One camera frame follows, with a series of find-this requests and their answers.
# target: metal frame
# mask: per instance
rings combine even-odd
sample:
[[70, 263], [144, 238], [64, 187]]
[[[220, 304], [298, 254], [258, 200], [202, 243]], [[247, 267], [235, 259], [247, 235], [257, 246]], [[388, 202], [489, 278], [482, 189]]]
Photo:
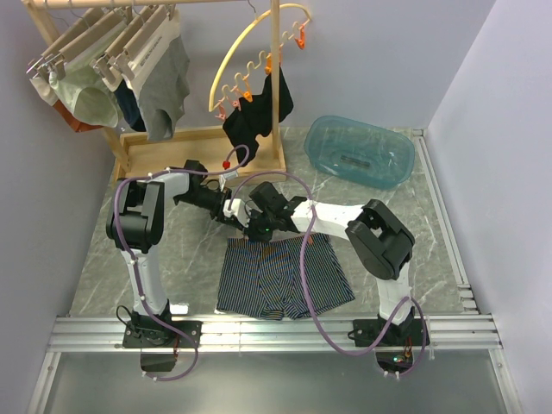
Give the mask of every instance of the metal frame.
[[[435, 172], [425, 146], [424, 130], [413, 131], [413, 141], [422, 161], [423, 170], [436, 207], [448, 256], [465, 311], [456, 315], [432, 315], [426, 317], [431, 344], [429, 356], [437, 350], [488, 349], [497, 376], [499, 388], [509, 414], [522, 413], [516, 388], [505, 363], [502, 342], [491, 315], [481, 315], [467, 280], [460, 252], [455, 241], [449, 217], [439, 191]], [[347, 338], [357, 318], [375, 319], [361, 315], [337, 315], [321, 317], [326, 329], [342, 348], [354, 349]], [[174, 317], [177, 320], [199, 320], [204, 323], [201, 337], [201, 353], [284, 353], [284, 352], [333, 352], [320, 336], [311, 320], [269, 322], [250, 317], [230, 315], [204, 315]], [[114, 317], [58, 317], [47, 346], [47, 353], [34, 390], [29, 414], [44, 412], [61, 353], [67, 352], [141, 352], [139, 349], [122, 348], [125, 327]], [[379, 347], [378, 350], [399, 350]], [[143, 349], [149, 353], [171, 353], [172, 349]], [[193, 352], [180, 349], [180, 353]]]

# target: gray shorts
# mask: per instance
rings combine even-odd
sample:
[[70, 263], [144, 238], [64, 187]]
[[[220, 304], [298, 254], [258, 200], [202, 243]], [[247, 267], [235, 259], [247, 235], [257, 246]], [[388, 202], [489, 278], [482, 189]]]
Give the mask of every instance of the gray shorts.
[[[219, 311], [261, 319], [309, 317], [304, 301], [299, 252], [303, 237], [270, 243], [229, 239], [218, 291]], [[307, 284], [317, 315], [354, 300], [336, 252], [323, 234], [307, 244]]]

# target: translucent teal tub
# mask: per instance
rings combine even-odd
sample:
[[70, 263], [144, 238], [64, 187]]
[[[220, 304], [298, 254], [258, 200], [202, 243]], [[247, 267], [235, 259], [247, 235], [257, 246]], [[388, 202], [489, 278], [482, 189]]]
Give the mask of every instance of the translucent teal tub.
[[316, 169], [381, 190], [406, 181], [414, 167], [414, 145], [404, 135], [340, 116], [316, 119], [304, 150]]

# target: black cloth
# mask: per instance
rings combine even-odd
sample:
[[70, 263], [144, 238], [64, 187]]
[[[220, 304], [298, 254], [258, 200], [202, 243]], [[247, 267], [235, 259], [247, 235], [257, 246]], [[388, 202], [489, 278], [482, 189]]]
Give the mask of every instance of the black cloth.
[[[250, 160], [255, 158], [257, 154], [257, 149], [259, 149], [259, 143], [255, 140], [257, 134], [251, 130], [248, 123], [245, 122], [245, 117], [243, 113], [237, 108], [230, 114], [228, 118], [224, 121], [223, 129], [230, 142], [232, 147], [236, 148], [240, 144], [245, 144], [249, 148], [249, 158], [248, 161], [244, 164], [246, 166]], [[238, 162], [245, 160], [246, 150], [244, 148], [238, 148], [235, 152], [238, 157]]]
[[121, 82], [114, 93], [127, 124], [136, 132], [146, 132], [146, 125], [141, 118], [135, 94], [127, 87], [127, 84], [124, 81]]
[[[273, 86], [271, 75], [265, 78], [265, 84], [260, 95], [253, 95], [253, 101], [248, 102], [244, 97], [240, 98], [241, 110], [234, 109], [224, 121], [223, 129], [233, 147], [245, 144], [249, 148], [251, 161], [257, 154], [259, 143], [257, 135], [268, 136], [273, 130]], [[284, 74], [279, 71], [279, 121], [285, 120], [293, 110], [293, 101]], [[245, 149], [236, 151], [238, 161], [245, 159]]]
[[[272, 75], [265, 78], [260, 95], [253, 95], [253, 101], [240, 98], [241, 112], [249, 127], [262, 136], [268, 136], [273, 130], [273, 84]], [[279, 122], [285, 120], [293, 110], [293, 100], [282, 68], [279, 70]]]

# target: wooden horizontal bar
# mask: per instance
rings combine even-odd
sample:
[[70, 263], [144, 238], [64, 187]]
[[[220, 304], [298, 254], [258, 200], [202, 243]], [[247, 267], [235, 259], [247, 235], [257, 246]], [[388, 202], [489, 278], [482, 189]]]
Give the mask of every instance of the wooden horizontal bar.
[[220, 3], [236, 0], [30, 0], [37, 9], [84, 9], [89, 7], [149, 6], [158, 4]]

